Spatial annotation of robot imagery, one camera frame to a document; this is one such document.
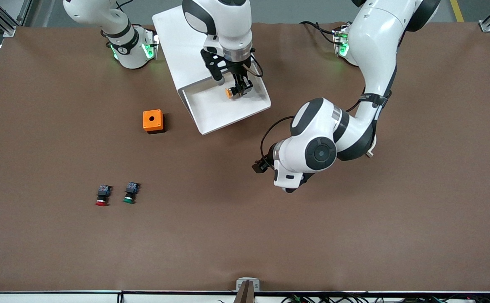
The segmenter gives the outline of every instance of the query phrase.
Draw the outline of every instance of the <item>green led light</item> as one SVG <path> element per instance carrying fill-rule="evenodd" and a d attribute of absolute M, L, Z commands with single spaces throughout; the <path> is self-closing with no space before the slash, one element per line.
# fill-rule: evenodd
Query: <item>green led light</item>
<path fill-rule="evenodd" d="M 344 43 L 343 46 L 340 46 L 340 55 L 345 56 L 347 54 L 348 49 L 349 46 L 347 46 L 347 43 Z"/>
<path fill-rule="evenodd" d="M 142 48 L 143 48 L 144 52 L 146 53 L 146 57 L 148 59 L 153 58 L 153 48 L 151 46 L 142 44 Z"/>
<path fill-rule="evenodd" d="M 115 58 L 116 60 L 119 60 L 119 59 L 118 59 L 118 55 L 116 55 L 116 51 L 114 50 L 114 46 L 112 46 L 112 44 L 110 45 L 110 49 L 111 49 L 111 50 L 112 50 L 112 52 L 114 53 L 114 58 Z"/>

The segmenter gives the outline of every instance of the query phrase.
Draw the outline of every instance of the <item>small orange part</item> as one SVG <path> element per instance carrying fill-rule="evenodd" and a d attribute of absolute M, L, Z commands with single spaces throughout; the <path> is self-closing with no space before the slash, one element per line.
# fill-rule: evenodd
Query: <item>small orange part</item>
<path fill-rule="evenodd" d="M 160 109 L 143 112 L 142 120 L 143 129 L 147 132 L 158 132 L 164 130 L 164 121 L 162 119 L 162 111 Z"/>
<path fill-rule="evenodd" d="M 227 96 L 228 98 L 232 98 L 232 92 L 230 91 L 230 89 L 229 89 L 229 88 L 226 88 L 226 96 Z"/>

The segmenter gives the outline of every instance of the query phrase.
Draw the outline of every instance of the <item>metal bracket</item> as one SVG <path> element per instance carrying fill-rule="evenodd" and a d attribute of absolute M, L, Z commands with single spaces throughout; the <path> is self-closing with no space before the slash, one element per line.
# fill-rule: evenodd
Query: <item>metal bracket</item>
<path fill-rule="evenodd" d="M 236 291 L 239 291 L 239 288 L 241 287 L 241 284 L 243 282 L 251 281 L 252 286 L 255 292 L 260 291 L 260 279 L 257 278 L 250 278 L 250 277 L 245 277 L 245 278 L 239 278 L 236 280 Z"/>
<path fill-rule="evenodd" d="M 260 280 L 239 278 L 236 281 L 237 295 L 233 303 L 254 303 L 254 292 L 260 291 Z"/>
<path fill-rule="evenodd" d="M 4 38 L 12 38 L 15 36 L 15 32 L 16 32 L 16 27 L 13 27 L 13 32 L 9 33 L 9 32 L 4 32 L 4 35 L 2 37 Z"/>
<path fill-rule="evenodd" d="M 490 25 L 489 25 L 489 27 L 485 27 L 482 20 L 479 20 L 479 27 L 481 28 L 481 30 L 483 32 L 490 32 Z"/>

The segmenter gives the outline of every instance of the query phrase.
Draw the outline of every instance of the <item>black cable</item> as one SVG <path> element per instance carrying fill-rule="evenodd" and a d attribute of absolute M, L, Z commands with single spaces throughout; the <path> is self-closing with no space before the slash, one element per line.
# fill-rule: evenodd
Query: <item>black cable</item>
<path fill-rule="evenodd" d="M 265 137 L 268 136 L 269 132 L 271 131 L 271 129 L 273 129 L 273 127 L 277 126 L 278 123 L 284 121 L 284 120 L 287 120 L 287 119 L 293 119 L 293 117 L 295 116 L 288 116 L 288 117 L 284 117 L 280 120 L 278 120 L 277 122 L 273 123 L 273 125 L 265 132 L 264 134 L 264 137 L 262 138 L 262 140 L 260 141 L 260 153 L 262 154 L 262 159 L 265 161 L 265 163 L 267 163 L 269 165 L 269 167 L 271 167 L 273 170 L 275 169 L 275 167 L 273 167 L 273 165 L 271 165 L 271 163 L 268 162 L 268 160 L 265 158 L 265 155 L 264 155 L 264 140 L 265 140 Z M 284 303 L 284 301 L 286 301 L 287 299 L 289 299 L 290 297 L 286 297 L 281 303 Z"/>
<path fill-rule="evenodd" d="M 360 100 L 357 100 L 357 102 L 355 102 L 355 104 L 353 106 L 351 106 L 349 109 L 346 110 L 347 113 L 349 113 L 350 111 L 353 111 L 355 109 L 355 107 L 357 107 L 357 105 L 359 105 L 360 103 Z"/>
<path fill-rule="evenodd" d="M 256 77 L 263 77 L 264 76 L 264 69 L 262 69 L 262 66 L 260 65 L 260 63 L 258 63 L 258 60 L 256 60 L 256 57 L 254 57 L 253 54 L 250 54 L 250 56 L 252 57 L 252 59 L 254 59 L 254 62 L 256 62 L 256 65 L 257 65 L 257 67 L 261 73 L 259 75 L 256 75 Z"/>
<path fill-rule="evenodd" d="M 310 24 L 312 25 L 315 29 L 317 29 L 318 31 L 320 31 L 321 35 L 325 38 L 325 40 L 329 41 L 330 43 L 332 44 L 336 44 L 336 45 L 342 45 L 342 43 L 340 42 L 334 42 L 334 41 L 331 41 L 331 39 L 327 38 L 327 36 L 325 36 L 326 33 L 332 35 L 333 32 L 332 31 L 328 31 L 327 29 L 322 29 L 320 27 L 320 24 L 318 22 L 316 22 L 315 24 L 310 22 L 310 21 L 303 21 L 303 22 L 300 22 L 300 24 Z"/>
<path fill-rule="evenodd" d="M 354 294 L 352 294 L 352 293 L 350 293 L 349 295 L 350 295 L 351 297 L 354 297 L 354 298 L 355 298 L 355 301 L 357 301 L 357 302 L 361 302 L 361 300 L 363 300 L 363 301 L 365 301 L 366 303 L 370 303 L 370 302 L 368 302 L 368 300 L 367 300 L 367 299 L 365 299 L 365 298 L 361 297 L 360 295 L 354 295 Z"/>
<path fill-rule="evenodd" d="M 350 299 L 350 298 L 348 298 L 348 297 L 341 298 L 341 299 L 339 299 L 339 300 L 335 301 L 335 303 L 340 303 L 340 302 L 342 302 L 342 301 L 344 301 L 344 300 L 347 300 L 347 301 L 350 301 L 351 303 L 353 303 L 353 301 L 351 301 L 351 299 Z"/>
<path fill-rule="evenodd" d="M 118 10 L 120 10 L 120 11 L 124 12 L 124 11 L 122 10 L 122 7 L 121 7 L 121 6 L 119 6 L 119 3 L 118 3 L 117 1 L 116 1 L 116 5 L 118 6 L 118 7 L 117 7 L 117 9 L 118 9 Z"/>
<path fill-rule="evenodd" d="M 116 4 L 118 4 L 117 9 L 118 9 L 118 10 L 120 10 L 120 11 L 123 11 L 123 10 L 122 10 L 122 6 L 124 6 L 125 4 L 129 4 L 129 3 L 133 2 L 133 1 L 134 1 L 134 0 L 129 0 L 129 1 L 127 1 L 127 2 L 123 2 L 122 4 L 118 4 L 118 2 L 116 1 Z"/>
<path fill-rule="evenodd" d="M 116 301 L 117 303 L 123 303 L 123 291 L 118 293 L 118 300 Z"/>

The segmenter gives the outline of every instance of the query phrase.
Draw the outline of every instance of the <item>floor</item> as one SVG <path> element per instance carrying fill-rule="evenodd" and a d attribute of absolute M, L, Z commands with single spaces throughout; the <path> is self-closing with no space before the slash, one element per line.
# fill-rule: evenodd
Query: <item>floor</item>
<path fill-rule="evenodd" d="M 478 21 L 490 13 L 490 0 L 458 0 L 465 21 Z M 123 6 L 133 23 L 150 24 L 152 15 L 181 4 L 181 0 L 135 0 Z M 350 0 L 251 0 L 252 21 L 262 23 L 299 23 L 304 20 L 331 23 L 350 21 L 358 8 Z M 37 0 L 31 9 L 29 26 L 80 27 L 64 11 L 60 0 Z M 441 0 L 433 21 L 453 22 L 456 17 L 451 0 Z"/>

